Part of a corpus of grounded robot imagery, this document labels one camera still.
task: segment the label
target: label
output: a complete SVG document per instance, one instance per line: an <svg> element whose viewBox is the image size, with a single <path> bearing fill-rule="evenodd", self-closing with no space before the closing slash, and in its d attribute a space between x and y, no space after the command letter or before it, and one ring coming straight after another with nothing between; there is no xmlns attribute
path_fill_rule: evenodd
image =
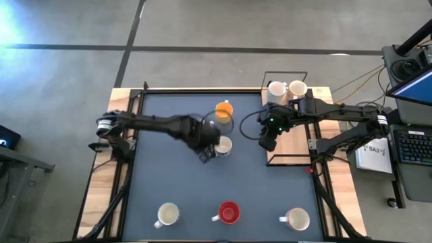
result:
<svg viewBox="0 0 432 243"><path fill-rule="evenodd" d="M409 134L414 134L414 135L425 135L424 132L417 132L417 131L408 131Z"/></svg>
<svg viewBox="0 0 432 243"><path fill-rule="evenodd" d="M113 126L111 125L111 121L110 120L100 120L99 123L97 124L97 129L112 129Z"/></svg>
<svg viewBox="0 0 432 243"><path fill-rule="evenodd" d="M101 125L97 126L97 129L108 129L108 130L110 130L112 128L113 128L113 126L111 126L111 125L105 125L105 124L101 124Z"/></svg>
<svg viewBox="0 0 432 243"><path fill-rule="evenodd" d="M377 115L377 117L378 117L378 123L388 125L387 118L385 118L385 116Z"/></svg>

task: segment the metal bracket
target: metal bracket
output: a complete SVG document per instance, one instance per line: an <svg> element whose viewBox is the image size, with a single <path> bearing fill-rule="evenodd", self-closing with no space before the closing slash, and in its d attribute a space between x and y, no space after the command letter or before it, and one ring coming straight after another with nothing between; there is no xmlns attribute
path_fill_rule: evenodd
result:
<svg viewBox="0 0 432 243"><path fill-rule="evenodd" d="M308 139L308 146L310 150L316 150L317 149L317 141L318 139Z"/></svg>
<svg viewBox="0 0 432 243"><path fill-rule="evenodd" d="M138 89L138 90L131 90L129 98L130 99L135 99L138 95L141 95L141 93L142 93L142 90L140 90L140 89Z"/></svg>
<svg viewBox="0 0 432 243"><path fill-rule="evenodd" d="M348 146L340 146L337 149L340 149L341 151L346 152L349 148L348 148Z"/></svg>

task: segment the red mug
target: red mug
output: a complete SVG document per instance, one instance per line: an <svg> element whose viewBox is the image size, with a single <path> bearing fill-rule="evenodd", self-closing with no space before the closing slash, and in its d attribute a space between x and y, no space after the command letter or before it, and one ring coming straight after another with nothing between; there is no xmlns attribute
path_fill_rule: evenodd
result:
<svg viewBox="0 0 432 243"><path fill-rule="evenodd" d="M218 214L211 221L221 220L226 224L234 224L240 218L240 207L233 201L225 201L219 207Z"/></svg>

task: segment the wooden board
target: wooden board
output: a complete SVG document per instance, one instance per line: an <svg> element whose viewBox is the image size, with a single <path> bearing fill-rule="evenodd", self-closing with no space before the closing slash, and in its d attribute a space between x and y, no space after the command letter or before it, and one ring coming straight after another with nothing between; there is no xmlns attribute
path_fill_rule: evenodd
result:
<svg viewBox="0 0 432 243"><path fill-rule="evenodd" d="M131 88L115 88L111 92L111 97L108 103L108 111L120 110L126 111L129 104ZM136 113L138 109L138 102L134 102L132 106L132 111ZM128 135L132 135L133 130L129 130ZM94 167L100 165L101 163L109 160L111 158L111 151L104 151L97 153L94 161ZM85 236L90 230L95 226L98 220L102 217L102 214L107 210L109 205L109 199L111 196L111 191L113 189L113 181L115 168L117 166L116 161L108 162L107 164L99 167L95 170L90 179L90 184L88 187L88 192L86 195L86 202L83 208L80 226L78 228L77 237ZM126 175L126 170L128 165L124 164L121 168L121 176L119 187L122 186L124 178ZM113 223L111 226L111 236L115 236L117 233L119 212L122 206L122 202L119 203L115 209L113 215Z"/></svg>
<svg viewBox="0 0 432 243"><path fill-rule="evenodd" d="M261 91L263 105L267 103L267 88ZM288 104L286 96L282 99L281 105ZM273 152L267 152L267 160L271 160L271 164L290 164L304 165L310 164L309 157L272 157L274 155L308 155L308 140L306 138L306 130L304 125L296 126L289 132L283 132L276 138L276 148Z"/></svg>
<svg viewBox="0 0 432 243"><path fill-rule="evenodd" d="M200 88L172 88L171 90L179 89L196 89ZM259 91L260 88L247 88L250 90ZM313 90L314 97L322 99L327 103L333 103L331 98L330 89L328 87L316 87L311 88ZM109 101L108 110L119 109L126 110L129 102L129 94L131 88L114 88L111 93L111 98ZM332 138L340 134L339 124L337 121L321 121L320 122L321 135L324 138ZM279 145L283 145L279 148L278 152L283 153L295 153L295 154L308 154L308 147L306 142L306 134L304 131L304 126L298 126L287 134L280 136L278 140ZM313 134L313 127L310 127L311 136L315 137ZM110 152L99 153L96 156L95 166L108 160ZM345 158L346 155L343 152L338 151L336 156ZM292 158L285 160L274 161L275 163L310 163L309 158ZM333 160L328 163L329 172L331 177L331 184L333 186L333 193L335 194L336 205L341 209L342 213L345 215L346 219L354 226L354 228L361 234L366 235L365 225L363 223L362 215L360 212L360 206L358 204L358 199L354 187L354 182L352 180L350 166L347 163ZM115 172L115 162L110 162L103 167L98 168L95 173L92 174L89 189L86 195L86 202L84 205L84 210L82 213L80 227L78 230L78 237L87 234L95 223L101 218L103 212L108 206L109 197L111 194L111 189L113 185L113 177ZM118 223L118 210L114 215L113 227L111 228L111 235L114 236L116 233L116 226ZM334 229L332 228L332 218L331 212L328 207L325 207L325 214L327 218L327 224L329 226L330 235L334 236Z"/></svg>

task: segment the cable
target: cable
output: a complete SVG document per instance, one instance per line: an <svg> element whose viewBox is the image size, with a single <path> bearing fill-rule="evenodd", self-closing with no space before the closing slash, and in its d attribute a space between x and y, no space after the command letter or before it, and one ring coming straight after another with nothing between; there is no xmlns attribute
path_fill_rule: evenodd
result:
<svg viewBox="0 0 432 243"><path fill-rule="evenodd" d="M361 75L360 77L358 77L358 78L356 78L356 79L354 79L354 80L351 80L351 81L347 82L346 84L342 85L341 87L339 87L339 88L337 88L337 89L331 91L331 93L333 94L334 92L336 92L336 91L340 90L341 88L343 88L343 87L345 87L345 86L347 86L347 85L349 85L349 84L351 84L351 83L353 83L353 82L355 82L355 81L357 81L357 80L359 80L359 79L365 77L366 75L370 74L371 72L377 70L378 68L380 68L380 67L382 67L382 66L384 66L384 65L379 65L378 67L376 67L376 68L372 69L371 71L369 71L369 72L367 72L367 73Z"/></svg>
<svg viewBox="0 0 432 243"><path fill-rule="evenodd" d="M313 165L313 164L315 164L315 163L322 163L322 162L320 162L320 160L324 159L325 156L330 156L332 159L338 159L338 160L340 160L340 161L343 161L343 162L345 162L345 163L351 165L351 162L349 162L348 160L343 159L343 158L341 158L341 157L334 156L334 155L330 155L330 154L325 154L325 155L323 155L323 156L320 156L320 157L314 159L312 162L310 162L310 164Z"/></svg>
<svg viewBox="0 0 432 243"><path fill-rule="evenodd" d="M240 133L243 135L243 137L245 137L245 138L247 138L247 139L249 139L249 140L260 140L260 139L264 136L264 135L262 135L262 136L260 136L259 138L252 138L252 137L246 135L246 134L243 132L243 129L242 129L243 122L244 122L246 119L248 119L249 117L251 117L251 116L253 116L253 115L255 115L255 114L258 114L258 113L261 113L261 112L264 112L264 111L266 111L266 109L262 109L262 110L260 110L260 111L255 111L255 112L249 113L248 115L246 115L246 116L242 119L242 121L240 122L239 127L240 127Z"/></svg>
<svg viewBox="0 0 432 243"><path fill-rule="evenodd" d="M383 72L383 70L384 70L384 69L380 70L379 73L378 73L378 85L379 85L379 87L381 88L381 90L384 92L384 88L383 88L383 86L381 85L381 80L379 79L379 77L381 76L381 73Z"/></svg>
<svg viewBox="0 0 432 243"><path fill-rule="evenodd" d="M385 93L387 93L387 91L389 90L389 85L387 84L387 87L385 87ZM384 100L383 100L383 105L381 106L384 109L384 105L385 105L385 98L387 98L387 95L384 96Z"/></svg>
<svg viewBox="0 0 432 243"><path fill-rule="evenodd" d="M390 83L387 84L387 86L385 87L385 89L387 90L390 87ZM385 96L385 92L383 95L381 95L380 97L374 99L373 101L369 102L369 103L374 103L375 101L378 101L379 99L383 98Z"/></svg>
<svg viewBox="0 0 432 243"><path fill-rule="evenodd" d="M417 46L422 47L423 44L428 43L429 41L432 41L432 40L425 40L422 43L417 44Z"/></svg>
<svg viewBox="0 0 432 243"><path fill-rule="evenodd" d="M373 73L371 76L369 76L369 78L367 78L366 79L366 81L364 81L359 87L357 87L354 91L352 91L347 97L345 97L345 98L343 98L343 99L340 99L340 100L338 100L338 101L336 101L335 103L339 103L339 102L341 102L341 101L344 101L344 100L346 100L346 99L348 99L348 98L350 98L353 94L355 94L359 89L361 89L369 80L371 80L372 79L372 77L373 76L375 76L375 75L377 75L381 70L378 70L378 71L376 71L375 73Z"/></svg>
<svg viewBox="0 0 432 243"><path fill-rule="evenodd" d="M102 166L102 165L105 165L105 164L107 164L108 162L111 162L113 159L109 159L109 160L107 160L107 161L105 161L105 162L103 162L102 164L100 164L100 165L97 165L95 168L93 168L93 170L92 170L92 172L95 172L95 170L97 169L97 168L99 168L100 166Z"/></svg>

